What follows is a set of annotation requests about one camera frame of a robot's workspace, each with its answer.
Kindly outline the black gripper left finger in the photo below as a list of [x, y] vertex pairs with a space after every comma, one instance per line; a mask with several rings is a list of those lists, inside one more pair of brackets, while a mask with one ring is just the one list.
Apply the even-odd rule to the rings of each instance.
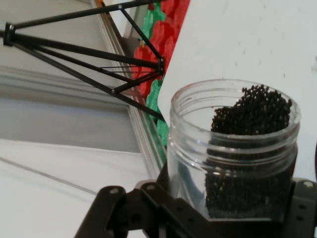
[[131, 192], [102, 188], [75, 236], [125, 238], [141, 230], [148, 238], [206, 238], [208, 221], [198, 211], [203, 198], [187, 166], [167, 160], [155, 182]]

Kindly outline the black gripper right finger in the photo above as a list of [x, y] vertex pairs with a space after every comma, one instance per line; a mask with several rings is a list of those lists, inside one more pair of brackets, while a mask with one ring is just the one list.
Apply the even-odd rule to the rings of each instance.
[[283, 238], [313, 238], [317, 226], [317, 184], [295, 180], [289, 209], [285, 216]]

